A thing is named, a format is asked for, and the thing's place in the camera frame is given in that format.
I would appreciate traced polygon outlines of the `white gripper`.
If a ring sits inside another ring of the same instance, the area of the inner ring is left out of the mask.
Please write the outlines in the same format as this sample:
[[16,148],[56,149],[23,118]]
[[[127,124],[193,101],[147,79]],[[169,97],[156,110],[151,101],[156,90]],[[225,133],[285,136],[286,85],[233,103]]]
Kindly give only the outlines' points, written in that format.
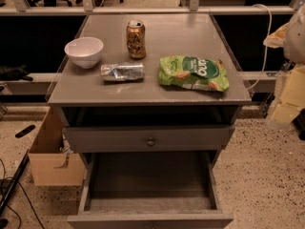
[[298,63],[276,79],[270,120],[275,125],[290,124],[305,108],[305,4],[286,23],[268,35],[263,45],[284,49],[284,56]]

